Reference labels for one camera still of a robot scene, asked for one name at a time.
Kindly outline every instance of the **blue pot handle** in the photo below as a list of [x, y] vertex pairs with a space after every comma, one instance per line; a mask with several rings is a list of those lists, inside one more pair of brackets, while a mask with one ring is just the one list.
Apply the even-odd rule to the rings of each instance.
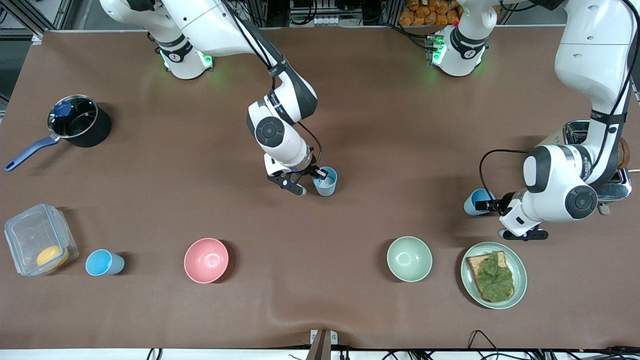
[[56, 145], [58, 143], [58, 140], [60, 140], [60, 137], [52, 134], [51, 136], [47, 136], [44, 139], [32, 143], [27, 149], [13, 158], [13, 160], [9, 161], [9, 163], [4, 166], [4, 171], [11, 171], [17, 168], [21, 163], [24, 162], [24, 160], [27, 160], [31, 155], [35, 154], [36, 151], [42, 149], [43, 147]]

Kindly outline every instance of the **green lettuce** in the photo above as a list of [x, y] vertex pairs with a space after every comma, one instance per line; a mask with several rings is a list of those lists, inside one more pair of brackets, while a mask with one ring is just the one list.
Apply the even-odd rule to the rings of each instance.
[[492, 252], [491, 256], [483, 262], [483, 267], [477, 276], [477, 285], [483, 297], [490, 302], [509, 300], [513, 289], [513, 274], [509, 268], [498, 266], [497, 252]]

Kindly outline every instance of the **green bowl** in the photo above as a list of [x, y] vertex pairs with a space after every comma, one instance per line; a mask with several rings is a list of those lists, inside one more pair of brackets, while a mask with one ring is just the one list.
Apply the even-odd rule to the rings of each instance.
[[387, 251], [389, 270], [400, 280], [420, 281], [427, 276], [433, 265], [431, 250], [427, 244], [413, 236], [396, 239]]
[[[467, 258], [471, 256], [490, 254], [492, 251], [504, 251], [504, 257], [507, 261], [507, 267], [513, 274], [513, 296], [511, 299], [502, 302], [488, 302], [482, 298], [480, 291], [478, 290], [476, 283], [474, 282], [474, 275], [469, 268]], [[515, 304], [519, 303], [524, 297], [524, 293], [527, 291], [527, 270], [524, 268], [522, 260], [516, 255], [513, 250], [504, 246], [501, 243], [495, 243], [487, 241], [484, 243], [478, 243], [472, 246], [462, 258], [462, 265], [460, 268], [460, 274], [462, 276], [462, 283], [467, 289], [469, 295], [474, 298], [480, 305], [486, 306], [490, 309], [508, 309]]]

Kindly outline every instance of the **clear food container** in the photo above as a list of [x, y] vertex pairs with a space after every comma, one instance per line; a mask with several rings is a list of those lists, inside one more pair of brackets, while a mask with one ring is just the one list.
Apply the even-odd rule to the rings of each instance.
[[48, 204], [38, 204], [4, 225], [15, 269], [23, 276], [48, 274], [78, 257], [65, 217]]

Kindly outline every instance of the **pink bowl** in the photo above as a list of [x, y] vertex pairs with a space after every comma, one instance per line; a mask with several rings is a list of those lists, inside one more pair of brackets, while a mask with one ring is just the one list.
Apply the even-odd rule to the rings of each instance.
[[198, 284], [218, 280], [228, 265], [227, 248], [216, 239], [200, 239], [194, 242], [184, 255], [184, 271]]

